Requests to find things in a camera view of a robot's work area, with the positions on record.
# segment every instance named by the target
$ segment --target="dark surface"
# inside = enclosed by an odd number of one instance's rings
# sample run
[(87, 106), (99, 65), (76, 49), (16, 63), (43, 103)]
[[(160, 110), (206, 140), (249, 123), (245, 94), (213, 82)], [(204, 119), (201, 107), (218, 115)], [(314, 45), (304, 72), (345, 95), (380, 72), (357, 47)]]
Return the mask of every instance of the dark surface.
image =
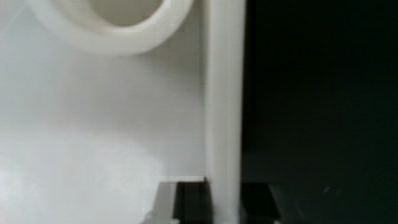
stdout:
[(274, 220), (281, 219), (266, 183), (245, 183), (242, 185), (242, 206), (247, 224), (274, 223)]
[(208, 183), (178, 183), (174, 219), (181, 224), (211, 224), (211, 195)]
[(314, 224), (398, 223), (398, 2), (249, 5), (243, 181)]

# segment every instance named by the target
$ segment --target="white panel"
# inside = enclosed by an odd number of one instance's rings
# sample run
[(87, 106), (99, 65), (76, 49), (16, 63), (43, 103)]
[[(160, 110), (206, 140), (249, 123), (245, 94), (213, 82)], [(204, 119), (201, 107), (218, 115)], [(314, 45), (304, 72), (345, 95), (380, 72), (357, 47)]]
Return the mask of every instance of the white panel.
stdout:
[(25, 10), (0, 43), (0, 223), (131, 224), (204, 175), (201, 8), (139, 57), (96, 57)]
[(0, 41), (4, 33), (12, 26), (23, 7), (23, 0), (0, 0)]
[(206, 168), (215, 224), (238, 224), (245, 0), (208, 0), (204, 12)]

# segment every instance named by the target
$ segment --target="white vertical strip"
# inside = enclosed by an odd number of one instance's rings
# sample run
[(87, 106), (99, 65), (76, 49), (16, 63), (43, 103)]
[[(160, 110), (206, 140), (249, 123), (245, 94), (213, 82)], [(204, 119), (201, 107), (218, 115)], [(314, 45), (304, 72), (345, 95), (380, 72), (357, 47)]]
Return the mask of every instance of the white vertical strip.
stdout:
[(240, 222), (245, 0), (206, 0), (206, 167), (215, 224)]

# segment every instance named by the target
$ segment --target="black panel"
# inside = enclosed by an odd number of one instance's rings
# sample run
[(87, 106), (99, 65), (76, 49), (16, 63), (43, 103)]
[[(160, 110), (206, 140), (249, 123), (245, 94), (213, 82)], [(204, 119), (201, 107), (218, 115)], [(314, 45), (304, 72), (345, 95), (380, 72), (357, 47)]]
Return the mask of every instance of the black panel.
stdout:
[(250, 0), (243, 181), (316, 224), (398, 223), (398, 1)]
[(181, 224), (211, 224), (211, 195), (206, 182), (178, 183), (174, 218)]

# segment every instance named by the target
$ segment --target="circular hole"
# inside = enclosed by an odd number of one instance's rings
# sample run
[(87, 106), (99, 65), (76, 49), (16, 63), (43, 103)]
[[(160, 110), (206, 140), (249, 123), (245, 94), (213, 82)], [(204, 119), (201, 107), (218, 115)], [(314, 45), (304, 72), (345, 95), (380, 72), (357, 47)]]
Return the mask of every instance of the circular hole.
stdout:
[(163, 0), (89, 0), (103, 19), (117, 26), (139, 24), (153, 15)]

